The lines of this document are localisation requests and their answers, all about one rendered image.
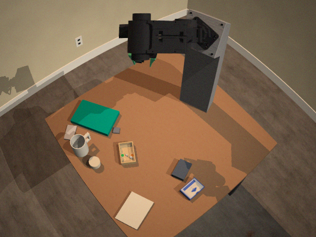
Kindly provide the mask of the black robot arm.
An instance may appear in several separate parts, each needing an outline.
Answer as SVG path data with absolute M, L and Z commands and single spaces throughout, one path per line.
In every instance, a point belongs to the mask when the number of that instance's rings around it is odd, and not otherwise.
M 119 38 L 128 38 L 127 53 L 136 63 L 149 60 L 150 53 L 187 54 L 197 43 L 207 50 L 218 37 L 199 17 L 162 21 L 151 20 L 150 13 L 133 13 L 132 21 L 119 25 Z

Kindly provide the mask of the wooden ball-in-hole puzzle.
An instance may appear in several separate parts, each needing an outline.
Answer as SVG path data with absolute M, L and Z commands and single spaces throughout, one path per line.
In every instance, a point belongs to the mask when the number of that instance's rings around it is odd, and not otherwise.
M 119 143 L 121 165 L 136 164 L 133 141 Z

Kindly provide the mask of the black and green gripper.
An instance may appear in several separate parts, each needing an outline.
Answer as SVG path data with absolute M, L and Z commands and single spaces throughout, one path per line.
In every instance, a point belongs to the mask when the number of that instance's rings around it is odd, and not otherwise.
M 131 59 L 131 53 L 129 53 L 128 56 Z M 150 67 L 151 67 L 152 63 L 156 60 L 156 57 L 157 57 L 157 53 L 150 53 L 150 58 L 151 58 L 150 59 Z M 133 64 L 135 65 L 136 62 L 134 60 L 132 60 L 132 61 L 133 61 Z

